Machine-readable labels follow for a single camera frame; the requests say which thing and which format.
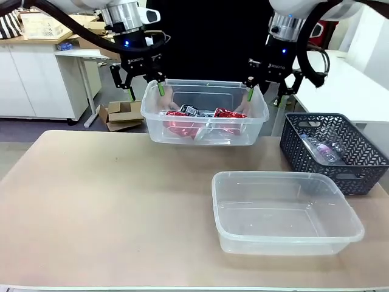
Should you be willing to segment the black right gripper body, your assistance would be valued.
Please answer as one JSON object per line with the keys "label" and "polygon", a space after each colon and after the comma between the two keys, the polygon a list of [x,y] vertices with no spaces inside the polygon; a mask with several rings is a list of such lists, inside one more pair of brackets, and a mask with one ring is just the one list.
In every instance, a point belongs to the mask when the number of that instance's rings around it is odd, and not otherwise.
{"label": "black right gripper body", "polygon": [[264,51],[264,79],[281,83],[292,74],[294,63],[294,42],[269,38]]}

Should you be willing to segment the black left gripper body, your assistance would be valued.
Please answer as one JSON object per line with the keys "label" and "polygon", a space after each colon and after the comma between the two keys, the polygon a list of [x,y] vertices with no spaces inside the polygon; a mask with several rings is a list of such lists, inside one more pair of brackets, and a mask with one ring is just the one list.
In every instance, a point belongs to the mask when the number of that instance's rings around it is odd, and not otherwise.
{"label": "black left gripper body", "polygon": [[[114,36],[115,44],[124,49],[146,49],[164,40],[161,30],[137,30]],[[120,54],[121,68],[127,73],[126,78],[143,76],[144,78],[160,78],[161,66],[158,63],[162,55],[162,48],[152,53]]]}

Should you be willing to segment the person's right hand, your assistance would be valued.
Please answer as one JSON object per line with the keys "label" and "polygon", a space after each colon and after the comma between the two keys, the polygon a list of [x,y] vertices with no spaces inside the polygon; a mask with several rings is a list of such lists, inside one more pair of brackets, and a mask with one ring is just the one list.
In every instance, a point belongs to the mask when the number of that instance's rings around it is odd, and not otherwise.
{"label": "person's right hand", "polygon": [[180,110],[180,106],[173,102],[173,89],[171,87],[165,88],[165,94],[159,97],[158,106],[162,110]]}

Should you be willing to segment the person's left hand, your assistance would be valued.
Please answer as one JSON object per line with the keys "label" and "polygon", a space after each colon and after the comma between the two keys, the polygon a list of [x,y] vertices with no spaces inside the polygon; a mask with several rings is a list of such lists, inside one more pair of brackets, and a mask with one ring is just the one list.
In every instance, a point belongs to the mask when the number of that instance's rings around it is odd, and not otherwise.
{"label": "person's left hand", "polygon": [[246,115],[247,117],[252,116],[252,106],[251,102],[249,101],[249,92],[246,91],[242,97],[240,105],[235,109],[235,112],[242,113]]}

